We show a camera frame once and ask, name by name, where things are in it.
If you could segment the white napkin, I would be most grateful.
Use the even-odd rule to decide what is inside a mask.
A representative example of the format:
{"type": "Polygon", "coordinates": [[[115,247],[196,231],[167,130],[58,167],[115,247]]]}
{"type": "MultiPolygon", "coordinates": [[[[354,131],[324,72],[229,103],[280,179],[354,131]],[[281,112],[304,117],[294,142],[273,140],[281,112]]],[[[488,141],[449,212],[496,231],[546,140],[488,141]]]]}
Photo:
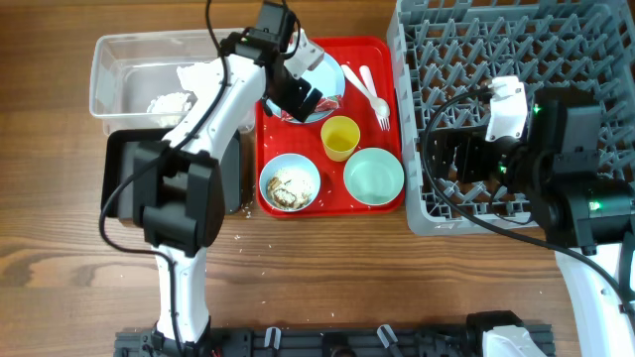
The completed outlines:
{"type": "Polygon", "coordinates": [[[198,98],[206,92],[202,76],[208,72],[208,66],[209,62],[197,62],[177,67],[176,75],[181,88],[176,92],[159,95],[146,110],[149,114],[161,114],[155,120],[158,127],[175,127],[192,110],[198,98]]]}

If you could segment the food scraps and rice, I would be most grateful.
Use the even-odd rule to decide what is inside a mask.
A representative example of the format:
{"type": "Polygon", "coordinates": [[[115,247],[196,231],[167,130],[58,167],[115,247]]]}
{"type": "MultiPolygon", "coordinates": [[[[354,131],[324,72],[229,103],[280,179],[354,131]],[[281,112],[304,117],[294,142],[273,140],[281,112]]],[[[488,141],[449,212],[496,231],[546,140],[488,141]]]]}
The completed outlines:
{"type": "Polygon", "coordinates": [[[314,182],[301,169],[279,169],[267,181],[267,196],[281,210],[298,210],[309,204],[314,182]]]}

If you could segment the black mounting rail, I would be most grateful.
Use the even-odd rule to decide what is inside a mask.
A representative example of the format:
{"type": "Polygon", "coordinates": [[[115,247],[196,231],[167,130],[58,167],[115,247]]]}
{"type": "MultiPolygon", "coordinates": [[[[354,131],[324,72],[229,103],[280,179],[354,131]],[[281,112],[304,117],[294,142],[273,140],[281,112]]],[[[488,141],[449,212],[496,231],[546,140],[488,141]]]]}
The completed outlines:
{"type": "Polygon", "coordinates": [[[476,339],[461,325],[397,329],[387,348],[373,329],[263,330],[213,328],[203,356],[477,356],[476,339]]]}

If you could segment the grey dishwasher rack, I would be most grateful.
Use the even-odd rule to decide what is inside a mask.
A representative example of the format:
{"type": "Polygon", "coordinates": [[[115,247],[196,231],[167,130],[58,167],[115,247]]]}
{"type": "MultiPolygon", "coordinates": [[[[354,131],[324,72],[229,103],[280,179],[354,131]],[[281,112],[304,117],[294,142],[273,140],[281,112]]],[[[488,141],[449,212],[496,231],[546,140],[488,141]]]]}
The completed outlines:
{"type": "Polygon", "coordinates": [[[444,129],[480,127],[475,100],[445,103],[496,76],[515,75],[528,94],[546,87],[591,92],[601,106],[599,172],[634,179],[634,6],[629,1],[409,1],[396,4],[387,32],[406,170],[406,212],[418,235],[472,234],[472,214],[498,226],[525,226],[530,205],[490,182],[449,177],[431,189],[421,135],[434,114],[444,129]]]}

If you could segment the white plastic fork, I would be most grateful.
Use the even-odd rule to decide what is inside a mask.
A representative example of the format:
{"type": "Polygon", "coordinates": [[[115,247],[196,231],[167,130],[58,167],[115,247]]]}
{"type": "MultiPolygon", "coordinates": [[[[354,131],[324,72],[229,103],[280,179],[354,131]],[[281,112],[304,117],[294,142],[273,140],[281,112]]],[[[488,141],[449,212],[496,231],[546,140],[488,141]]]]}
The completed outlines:
{"type": "Polygon", "coordinates": [[[375,110],[375,114],[377,116],[377,120],[379,122],[380,128],[383,131],[389,131],[390,130],[390,122],[389,122],[390,107],[384,99],[378,96],[374,78],[370,68],[367,65],[363,65],[359,68],[359,71],[360,71],[364,85],[368,89],[369,93],[372,94],[373,97],[375,98],[374,104],[372,104],[372,107],[375,110]]]}

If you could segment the clear plastic bin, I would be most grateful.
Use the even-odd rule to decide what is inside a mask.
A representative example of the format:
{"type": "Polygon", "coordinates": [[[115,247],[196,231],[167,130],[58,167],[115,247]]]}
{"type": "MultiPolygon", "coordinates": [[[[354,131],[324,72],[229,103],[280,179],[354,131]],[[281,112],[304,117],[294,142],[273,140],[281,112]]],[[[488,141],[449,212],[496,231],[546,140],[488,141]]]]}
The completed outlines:
{"type": "Polygon", "coordinates": [[[146,112],[151,101],[178,91],[178,66],[216,59],[206,30],[108,35],[95,47],[89,112],[106,135],[128,129],[160,128],[161,114],[146,112]]]}

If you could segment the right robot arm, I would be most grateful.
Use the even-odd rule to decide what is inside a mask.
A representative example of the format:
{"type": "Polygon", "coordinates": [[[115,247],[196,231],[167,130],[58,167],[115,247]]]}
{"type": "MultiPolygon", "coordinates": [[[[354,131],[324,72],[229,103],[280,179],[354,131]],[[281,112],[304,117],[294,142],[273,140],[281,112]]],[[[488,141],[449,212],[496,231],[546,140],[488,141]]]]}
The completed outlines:
{"type": "Polygon", "coordinates": [[[495,179],[524,194],[543,241],[466,217],[555,252],[583,355],[633,355],[634,189],[597,172],[599,104],[588,92],[565,88],[543,89],[529,100],[522,84],[491,84],[471,94],[489,101],[486,128],[441,130],[434,114],[421,136],[432,189],[456,206],[437,184],[454,164],[461,182],[495,179]]]}

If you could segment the light blue bowl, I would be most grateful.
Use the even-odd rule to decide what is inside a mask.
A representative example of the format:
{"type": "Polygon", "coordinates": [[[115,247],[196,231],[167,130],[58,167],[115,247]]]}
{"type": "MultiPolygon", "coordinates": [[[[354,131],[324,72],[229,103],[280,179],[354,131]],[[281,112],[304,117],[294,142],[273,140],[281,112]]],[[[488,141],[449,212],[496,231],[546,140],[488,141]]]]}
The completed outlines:
{"type": "Polygon", "coordinates": [[[258,188],[264,206],[274,213],[296,213],[317,199],[321,178],[317,166],[307,157],[282,154],[260,170],[258,188]]]}

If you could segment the red serving tray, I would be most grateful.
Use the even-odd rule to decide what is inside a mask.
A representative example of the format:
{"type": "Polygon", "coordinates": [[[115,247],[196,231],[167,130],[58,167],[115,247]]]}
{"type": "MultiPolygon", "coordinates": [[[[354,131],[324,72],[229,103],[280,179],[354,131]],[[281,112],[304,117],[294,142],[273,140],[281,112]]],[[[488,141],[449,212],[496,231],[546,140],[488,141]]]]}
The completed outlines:
{"type": "Polygon", "coordinates": [[[258,203],[266,213],[276,218],[321,217],[336,215],[383,214],[395,210],[404,200],[404,193],[386,205],[369,206],[356,201],[346,190],[343,181],[344,164],[329,159],[320,139],[323,122],[336,115],[353,119],[361,130],[360,149],[381,148],[396,158],[402,154],[399,133],[399,112],[395,99],[391,55],[385,43],[375,37],[322,38],[316,43],[330,54],[339,65],[346,64],[354,72],[367,65],[374,78],[378,96],[386,100],[391,115],[390,130],[383,131],[368,100],[352,84],[346,82],[343,107],[326,118],[311,124],[292,123],[256,110],[255,166],[260,170],[272,159],[282,154],[300,154],[310,159],[321,178],[317,199],[297,213],[274,213],[264,206],[258,195],[258,203]]]}

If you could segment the red snack wrapper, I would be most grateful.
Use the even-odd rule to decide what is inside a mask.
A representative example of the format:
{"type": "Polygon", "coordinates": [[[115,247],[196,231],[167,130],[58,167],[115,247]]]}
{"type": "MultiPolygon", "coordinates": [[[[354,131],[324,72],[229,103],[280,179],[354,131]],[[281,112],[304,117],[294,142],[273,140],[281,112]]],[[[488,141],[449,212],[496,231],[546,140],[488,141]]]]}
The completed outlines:
{"type": "Polygon", "coordinates": [[[328,97],[323,97],[317,104],[317,107],[311,114],[311,117],[314,115],[320,115],[323,117],[326,112],[332,112],[336,109],[339,109],[342,104],[342,96],[341,95],[333,95],[328,97]]]}

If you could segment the mint green bowl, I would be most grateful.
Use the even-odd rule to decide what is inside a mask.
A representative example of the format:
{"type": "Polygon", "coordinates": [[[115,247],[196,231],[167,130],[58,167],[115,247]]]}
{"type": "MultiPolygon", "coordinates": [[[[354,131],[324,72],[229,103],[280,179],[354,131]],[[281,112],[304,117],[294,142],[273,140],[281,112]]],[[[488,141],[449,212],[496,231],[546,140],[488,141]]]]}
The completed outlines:
{"type": "Polygon", "coordinates": [[[401,162],[380,148],[366,148],[353,154],[343,172],[344,186],[358,202],[386,205],[401,193],[405,174],[401,162]]]}

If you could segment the white plastic spoon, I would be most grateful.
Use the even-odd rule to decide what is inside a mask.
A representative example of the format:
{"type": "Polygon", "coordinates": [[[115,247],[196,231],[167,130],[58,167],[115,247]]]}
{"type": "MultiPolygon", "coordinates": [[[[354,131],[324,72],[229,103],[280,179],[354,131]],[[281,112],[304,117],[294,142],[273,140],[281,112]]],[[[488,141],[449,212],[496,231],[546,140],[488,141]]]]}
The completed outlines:
{"type": "Polygon", "coordinates": [[[390,108],[387,102],[372,94],[348,65],[342,64],[340,67],[344,77],[368,99],[375,113],[381,118],[388,118],[390,108]]]}

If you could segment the yellow plastic cup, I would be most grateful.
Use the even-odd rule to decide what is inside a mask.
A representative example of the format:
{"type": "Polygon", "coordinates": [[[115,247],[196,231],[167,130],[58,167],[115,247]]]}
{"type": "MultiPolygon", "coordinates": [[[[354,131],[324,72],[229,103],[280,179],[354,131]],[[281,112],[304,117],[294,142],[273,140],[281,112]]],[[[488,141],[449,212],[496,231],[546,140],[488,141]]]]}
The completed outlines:
{"type": "Polygon", "coordinates": [[[357,148],[360,137],[357,123],[346,116],[330,117],[320,129],[324,151],[335,162],[346,161],[357,148]]]}

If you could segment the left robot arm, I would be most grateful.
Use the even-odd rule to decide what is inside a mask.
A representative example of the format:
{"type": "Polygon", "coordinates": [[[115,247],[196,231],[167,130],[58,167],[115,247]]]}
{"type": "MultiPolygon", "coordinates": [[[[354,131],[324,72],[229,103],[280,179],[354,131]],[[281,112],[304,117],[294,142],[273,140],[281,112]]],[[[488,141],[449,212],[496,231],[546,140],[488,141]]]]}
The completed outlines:
{"type": "Polygon", "coordinates": [[[162,312],[148,350],[200,356],[210,318],[204,258],[225,216],[220,162],[239,122],[256,102],[272,101],[304,122],[321,99],[302,78],[323,52],[300,46],[297,15],[286,3],[263,3],[258,22],[223,40],[205,79],[210,92],[159,141],[143,141],[134,155],[132,220],[157,259],[162,312]]]}

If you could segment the black plastic bin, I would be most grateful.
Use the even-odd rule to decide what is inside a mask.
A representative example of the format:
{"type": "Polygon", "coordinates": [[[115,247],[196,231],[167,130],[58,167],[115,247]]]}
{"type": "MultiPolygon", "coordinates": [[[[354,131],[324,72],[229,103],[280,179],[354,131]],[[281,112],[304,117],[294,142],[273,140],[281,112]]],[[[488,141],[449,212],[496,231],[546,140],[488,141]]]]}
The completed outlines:
{"type": "MultiPolygon", "coordinates": [[[[100,208],[119,184],[133,174],[134,153],[142,141],[160,141],[170,128],[128,129],[112,133],[107,140],[104,175],[102,181],[100,208]]],[[[240,133],[236,131],[231,138],[223,159],[220,161],[222,188],[227,215],[238,211],[242,204],[242,163],[240,133]]],[[[132,188],[127,186],[112,203],[107,216],[110,218],[132,219],[132,188]]]]}

